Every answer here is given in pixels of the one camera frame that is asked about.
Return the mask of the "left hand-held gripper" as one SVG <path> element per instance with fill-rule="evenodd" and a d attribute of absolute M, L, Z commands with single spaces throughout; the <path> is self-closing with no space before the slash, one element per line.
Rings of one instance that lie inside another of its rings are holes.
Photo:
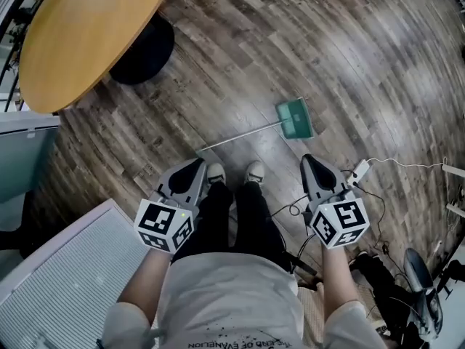
<path fill-rule="evenodd" d="M 174 255 L 193 234 L 206 173 L 202 158 L 186 160 L 165 171 L 157 190 L 141 200 L 134 229 L 146 246 Z M 186 192 L 168 195 L 163 192 Z"/>

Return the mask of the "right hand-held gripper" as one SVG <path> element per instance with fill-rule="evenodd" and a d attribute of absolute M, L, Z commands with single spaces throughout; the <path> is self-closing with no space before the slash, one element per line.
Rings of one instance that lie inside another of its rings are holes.
<path fill-rule="evenodd" d="M 357 242 L 370 227 L 363 200 L 347 190 L 342 172 L 324 159 L 310 154 L 300 163 L 302 185 L 310 201 L 332 193 L 312 211 L 310 228 L 326 249 Z"/>

